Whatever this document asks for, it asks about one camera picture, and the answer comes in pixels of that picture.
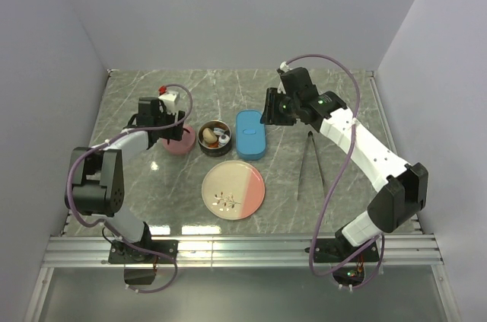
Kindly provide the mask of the steel serving tongs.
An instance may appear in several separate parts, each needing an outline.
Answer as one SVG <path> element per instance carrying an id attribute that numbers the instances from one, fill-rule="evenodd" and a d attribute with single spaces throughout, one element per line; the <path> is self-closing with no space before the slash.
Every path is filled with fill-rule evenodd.
<path id="1" fill-rule="evenodd" d="M 304 184 L 307 181 L 307 176 L 314 170 L 314 179 L 320 179 L 321 189 L 323 194 L 326 193 L 326 180 L 324 176 L 323 167 L 320 161 L 320 153 L 317 148 L 317 141 L 314 138 L 312 131 L 307 132 L 307 138 L 304 143 L 304 149 L 302 151 L 301 166 L 298 176 L 298 190 L 296 200 L 300 201 Z"/>

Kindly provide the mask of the pink round lid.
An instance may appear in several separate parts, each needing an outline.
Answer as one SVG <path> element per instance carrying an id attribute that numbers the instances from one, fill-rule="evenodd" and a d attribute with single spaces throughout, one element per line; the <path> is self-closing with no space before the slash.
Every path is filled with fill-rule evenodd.
<path id="1" fill-rule="evenodd" d="M 176 140 L 162 140 L 162 145 L 165 150 L 172 155 L 186 155 L 189 153 L 196 143 L 196 132 L 190 125 L 183 125 L 183 135 L 180 141 Z"/>

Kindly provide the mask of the blue lunch box lid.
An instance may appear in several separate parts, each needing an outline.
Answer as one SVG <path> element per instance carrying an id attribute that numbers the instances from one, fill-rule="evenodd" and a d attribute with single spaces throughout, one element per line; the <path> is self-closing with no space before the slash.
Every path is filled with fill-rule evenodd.
<path id="1" fill-rule="evenodd" d="M 257 110 L 242 110 L 236 115 L 236 149 L 240 159 L 257 161 L 266 152 L 266 129 Z"/>

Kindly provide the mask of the beige round bun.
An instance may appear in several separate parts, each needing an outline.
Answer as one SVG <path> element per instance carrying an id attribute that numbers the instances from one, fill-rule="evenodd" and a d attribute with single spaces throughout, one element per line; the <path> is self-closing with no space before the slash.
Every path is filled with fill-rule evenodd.
<path id="1" fill-rule="evenodd" d="M 218 141 L 218 137 L 216 136 L 216 134 L 213 132 L 212 129 L 208 127 L 203 129 L 202 138 L 208 145 L 211 145 Z"/>

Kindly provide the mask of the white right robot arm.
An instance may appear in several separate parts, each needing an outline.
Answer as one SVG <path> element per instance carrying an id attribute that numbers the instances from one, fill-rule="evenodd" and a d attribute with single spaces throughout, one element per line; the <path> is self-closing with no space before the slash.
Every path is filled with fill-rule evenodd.
<path id="1" fill-rule="evenodd" d="M 353 260 L 367 241 L 395 231 L 425 207 L 428 171 L 422 164 L 410 164 L 392 153 L 337 94 L 320 93 L 306 68 L 290 69 L 282 63 L 278 74 L 282 87 L 267 89 L 261 122 L 312 126 L 346 153 L 376 192 L 366 210 L 336 232 L 336 254 Z"/>

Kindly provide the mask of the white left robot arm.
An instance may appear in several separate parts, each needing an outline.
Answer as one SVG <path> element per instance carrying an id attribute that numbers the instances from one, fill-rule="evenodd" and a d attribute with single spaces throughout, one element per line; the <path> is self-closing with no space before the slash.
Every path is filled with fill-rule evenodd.
<path id="1" fill-rule="evenodd" d="M 112 233 L 111 251 L 122 263 L 175 261 L 171 253 L 158 249 L 147 223 L 124 206 L 124 166 L 161 139 L 180 141 L 187 117 L 174 96 L 142 97 L 120 134 L 72 151 L 65 204 L 84 227 L 100 225 Z"/>

